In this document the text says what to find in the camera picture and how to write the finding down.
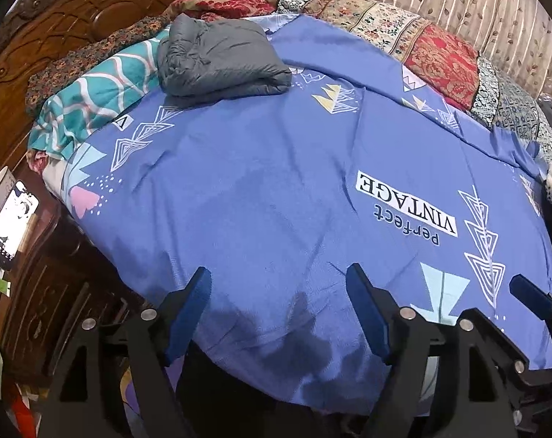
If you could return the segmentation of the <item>grey puffer jacket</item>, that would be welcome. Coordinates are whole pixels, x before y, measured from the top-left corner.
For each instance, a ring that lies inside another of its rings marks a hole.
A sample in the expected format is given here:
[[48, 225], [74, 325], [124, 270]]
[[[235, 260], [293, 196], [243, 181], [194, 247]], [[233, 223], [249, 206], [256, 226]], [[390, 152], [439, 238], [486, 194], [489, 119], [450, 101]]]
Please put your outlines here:
[[158, 46], [157, 73], [162, 90], [185, 106], [279, 95], [292, 85], [290, 68], [258, 24], [185, 14]]

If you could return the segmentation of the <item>wooden nightstand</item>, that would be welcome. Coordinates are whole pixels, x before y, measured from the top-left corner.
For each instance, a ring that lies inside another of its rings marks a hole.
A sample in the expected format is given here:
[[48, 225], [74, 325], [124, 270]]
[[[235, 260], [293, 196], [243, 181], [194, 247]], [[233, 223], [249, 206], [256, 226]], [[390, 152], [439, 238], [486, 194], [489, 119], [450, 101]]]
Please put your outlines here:
[[5, 374], [44, 389], [84, 319], [116, 324], [145, 301], [120, 280], [39, 175], [21, 163], [16, 178], [39, 206], [23, 251], [6, 274], [11, 292], [0, 299], [0, 352]]

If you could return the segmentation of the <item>white mug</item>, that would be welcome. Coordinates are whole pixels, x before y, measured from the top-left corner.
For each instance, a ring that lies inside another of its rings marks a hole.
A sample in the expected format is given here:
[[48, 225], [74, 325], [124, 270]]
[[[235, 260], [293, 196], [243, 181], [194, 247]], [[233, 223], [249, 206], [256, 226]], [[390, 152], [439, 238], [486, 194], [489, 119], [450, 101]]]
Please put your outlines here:
[[5, 205], [9, 198], [13, 187], [16, 185], [16, 178], [8, 166], [4, 166], [0, 170], [0, 209]]

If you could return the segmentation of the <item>patchwork floral quilt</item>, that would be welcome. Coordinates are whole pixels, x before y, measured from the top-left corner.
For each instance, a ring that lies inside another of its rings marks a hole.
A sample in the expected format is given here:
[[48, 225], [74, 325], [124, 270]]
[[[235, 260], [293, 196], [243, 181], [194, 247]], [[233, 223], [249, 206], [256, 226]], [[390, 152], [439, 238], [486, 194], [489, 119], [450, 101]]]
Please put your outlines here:
[[488, 128], [508, 128], [541, 145], [552, 162], [552, 126], [528, 93], [466, 40], [427, 18], [378, 0], [175, 0], [169, 17], [205, 21], [304, 14], [377, 46]]

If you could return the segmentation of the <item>blue printed bedsheet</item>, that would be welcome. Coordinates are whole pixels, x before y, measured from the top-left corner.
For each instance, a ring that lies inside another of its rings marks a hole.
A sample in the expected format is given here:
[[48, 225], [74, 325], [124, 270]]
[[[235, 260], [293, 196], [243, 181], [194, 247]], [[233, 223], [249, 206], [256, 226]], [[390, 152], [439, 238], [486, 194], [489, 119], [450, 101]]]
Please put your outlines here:
[[62, 199], [123, 283], [159, 304], [205, 267], [198, 347], [327, 412], [368, 413], [387, 375], [346, 292], [353, 263], [430, 321], [478, 308], [552, 366], [545, 324], [509, 291], [521, 274], [552, 293], [538, 146], [325, 22], [269, 40], [286, 93], [183, 110], [155, 90], [70, 158]]

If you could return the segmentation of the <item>teal patterned pillow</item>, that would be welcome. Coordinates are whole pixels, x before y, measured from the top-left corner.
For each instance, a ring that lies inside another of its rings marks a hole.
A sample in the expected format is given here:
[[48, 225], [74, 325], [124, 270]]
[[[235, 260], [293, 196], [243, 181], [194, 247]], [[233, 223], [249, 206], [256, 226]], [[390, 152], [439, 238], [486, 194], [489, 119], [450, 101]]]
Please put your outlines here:
[[115, 53], [48, 97], [28, 136], [27, 147], [69, 159], [94, 131], [159, 85], [157, 52], [169, 36], [156, 36]]

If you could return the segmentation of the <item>dark floral pillow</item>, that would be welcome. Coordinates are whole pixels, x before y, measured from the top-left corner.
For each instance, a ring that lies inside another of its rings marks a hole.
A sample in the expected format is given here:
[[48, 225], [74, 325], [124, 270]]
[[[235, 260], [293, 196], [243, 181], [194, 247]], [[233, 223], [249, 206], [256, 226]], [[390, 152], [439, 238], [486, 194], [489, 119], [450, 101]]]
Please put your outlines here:
[[51, 61], [44, 70], [31, 75], [28, 80], [24, 97], [27, 114], [36, 117], [49, 97], [115, 53], [156, 36], [169, 23], [169, 16], [147, 16], [100, 41], [71, 50], [65, 57]]

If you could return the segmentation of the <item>carved wooden headboard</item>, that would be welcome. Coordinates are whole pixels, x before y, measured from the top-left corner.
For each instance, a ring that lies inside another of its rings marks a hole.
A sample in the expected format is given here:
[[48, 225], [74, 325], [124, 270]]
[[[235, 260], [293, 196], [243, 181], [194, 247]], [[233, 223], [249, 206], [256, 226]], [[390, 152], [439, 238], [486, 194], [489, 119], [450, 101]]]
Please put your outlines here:
[[70, 50], [95, 43], [174, 0], [18, 0], [0, 25], [0, 169], [27, 149], [27, 81]]

